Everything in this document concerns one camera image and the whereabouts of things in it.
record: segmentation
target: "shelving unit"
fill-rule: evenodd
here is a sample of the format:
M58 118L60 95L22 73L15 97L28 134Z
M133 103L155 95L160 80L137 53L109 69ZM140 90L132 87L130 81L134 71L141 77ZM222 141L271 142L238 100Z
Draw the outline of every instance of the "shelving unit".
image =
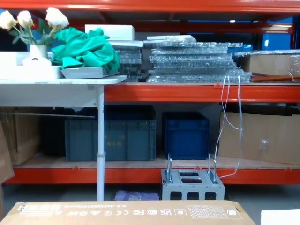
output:
M49 6L63 10L70 25L82 29L84 24L133 24L136 31L164 32L236 32L288 33L294 41L294 26L290 23L267 23L300 14L299 1L294 0L0 0L0 8L27 9L38 17L45 16ZM188 22L189 20L236 20L236 23ZM218 84L155 85L147 83L121 84L105 87L107 102L220 102L222 87ZM237 86L231 86L230 102L237 102ZM244 103L300 103L300 86L284 84L245 85L241 87ZM29 99L30 94L22 96ZM78 98L83 106L93 106ZM218 161L220 176L232 173L236 159ZM300 166L270 164L246 160L237 174L223 179L227 184L300 184ZM178 161L183 168L206 168L207 162ZM34 158L15 168L15 177L7 183L96 183L95 163L67 163L63 159ZM160 168L166 162L107 162L106 183L159 183Z

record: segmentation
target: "concrete floor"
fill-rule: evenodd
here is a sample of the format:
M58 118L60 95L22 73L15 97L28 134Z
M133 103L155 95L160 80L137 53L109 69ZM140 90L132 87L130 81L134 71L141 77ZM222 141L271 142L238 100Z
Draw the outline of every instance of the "concrete floor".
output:
M95 201L96 185L4 185L4 213L15 202ZM116 191L158 192L159 185L107 185L105 200L113 200ZM262 210L300 209L300 185L230 185L226 199L239 202L256 224Z

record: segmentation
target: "gray storage bin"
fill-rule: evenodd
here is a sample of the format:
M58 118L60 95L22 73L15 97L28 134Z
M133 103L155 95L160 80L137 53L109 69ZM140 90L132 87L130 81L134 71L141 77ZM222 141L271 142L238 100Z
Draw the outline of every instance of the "gray storage bin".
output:
M65 121L67 161L96 161L97 120ZM106 120L106 161L148 161L156 156L155 120Z

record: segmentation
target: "teal fabric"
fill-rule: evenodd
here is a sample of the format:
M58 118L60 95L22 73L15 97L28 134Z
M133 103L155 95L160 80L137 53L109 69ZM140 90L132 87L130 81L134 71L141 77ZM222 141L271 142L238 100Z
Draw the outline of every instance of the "teal fabric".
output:
M104 67L108 72L118 71L118 53L101 29L91 30L86 34L75 28L68 28L56 33L55 37L64 44L52 49L52 62L62 69Z

